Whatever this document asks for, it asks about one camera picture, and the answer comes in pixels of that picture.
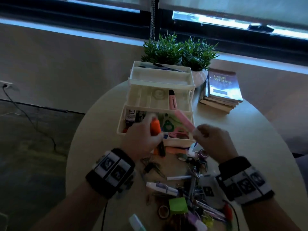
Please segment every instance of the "wristband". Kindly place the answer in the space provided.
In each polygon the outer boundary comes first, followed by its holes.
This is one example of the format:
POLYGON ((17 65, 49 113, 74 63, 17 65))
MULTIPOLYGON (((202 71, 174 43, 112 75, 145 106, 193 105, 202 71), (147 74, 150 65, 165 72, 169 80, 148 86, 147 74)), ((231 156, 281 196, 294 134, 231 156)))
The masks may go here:
POLYGON ((243 156, 220 164, 219 170, 217 182, 230 201, 249 205, 275 195, 264 176, 243 156))
POLYGON ((135 163, 124 151, 114 148, 106 151, 86 175, 91 187, 110 199, 117 191, 128 190, 133 184, 135 163))

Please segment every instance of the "green sticky note pad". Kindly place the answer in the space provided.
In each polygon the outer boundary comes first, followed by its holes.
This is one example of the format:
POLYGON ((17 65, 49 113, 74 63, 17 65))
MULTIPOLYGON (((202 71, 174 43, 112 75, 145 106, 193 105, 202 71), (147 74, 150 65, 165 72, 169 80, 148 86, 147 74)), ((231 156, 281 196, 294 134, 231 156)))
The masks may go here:
POLYGON ((184 197, 169 199, 169 206, 171 215, 184 214, 188 212, 186 199, 184 197))

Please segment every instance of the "wooden table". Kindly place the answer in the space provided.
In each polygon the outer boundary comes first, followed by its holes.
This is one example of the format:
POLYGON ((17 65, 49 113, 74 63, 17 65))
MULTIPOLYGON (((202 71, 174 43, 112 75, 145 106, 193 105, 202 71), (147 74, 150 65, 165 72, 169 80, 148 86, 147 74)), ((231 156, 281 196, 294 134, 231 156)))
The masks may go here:
MULTIPOLYGON (((84 180, 92 164, 106 150, 119 146, 120 136, 116 134, 116 129, 127 91, 127 82, 108 91, 91 107, 80 123, 67 159, 67 194, 84 180)), ((199 104, 196 97, 193 111, 196 125, 209 123, 229 131, 238 153, 246 156, 266 176, 280 206, 299 228, 307 230, 308 198, 302 176, 286 143, 268 120, 247 101, 243 101, 227 115, 199 104)), ((180 162, 174 155, 167 155, 158 161, 166 176, 186 173, 186 163, 180 162)), ((212 159, 208 160, 208 165, 210 171, 219 172, 217 163, 212 159)), ((142 169, 140 163, 136 169, 142 169)), ((150 172, 149 181, 155 179, 162 181, 155 172, 150 172)), ((156 214, 155 203, 152 202, 150 206, 145 204, 147 190, 138 173, 134 185, 124 198, 113 198, 108 202, 104 230, 130 230, 128 218, 133 213, 136 213, 148 231, 160 230, 162 221, 156 214)), ((241 230, 248 230, 240 207, 233 204, 241 230)), ((101 222, 102 214, 93 230, 100 230, 101 222)), ((224 227, 217 222, 212 230, 224 230, 224 227)))

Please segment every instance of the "concrete floor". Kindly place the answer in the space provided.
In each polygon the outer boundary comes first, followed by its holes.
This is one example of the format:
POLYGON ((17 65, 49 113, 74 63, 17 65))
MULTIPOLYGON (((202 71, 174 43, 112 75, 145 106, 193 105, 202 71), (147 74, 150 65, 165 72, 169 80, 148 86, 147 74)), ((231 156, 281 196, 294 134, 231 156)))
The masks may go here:
POLYGON ((82 114, 19 105, 55 139, 37 133, 10 102, 0 101, 0 213, 9 216, 10 231, 28 230, 65 197, 66 159, 82 114))

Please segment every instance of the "storage box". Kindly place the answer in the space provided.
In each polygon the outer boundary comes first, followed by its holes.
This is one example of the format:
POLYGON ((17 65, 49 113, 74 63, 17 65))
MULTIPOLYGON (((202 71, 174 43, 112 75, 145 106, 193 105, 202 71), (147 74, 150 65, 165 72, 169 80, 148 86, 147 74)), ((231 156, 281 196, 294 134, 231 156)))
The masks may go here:
MULTIPOLYGON (((192 112, 192 97, 195 89, 190 67, 172 66, 161 64, 162 66, 174 69, 154 69, 152 63, 137 62, 133 64, 128 80, 129 91, 124 104, 118 124, 117 134, 124 136, 123 130, 126 127, 125 117, 133 118, 136 111, 145 111, 164 114, 165 117, 172 118, 174 110, 169 109, 169 90, 175 93, 177 109, 194 123, 192 112)), ((191 133, 189 139, 176 139, 168 136, 164 139, 166 147, 190 147, 195 140, 191 133)))

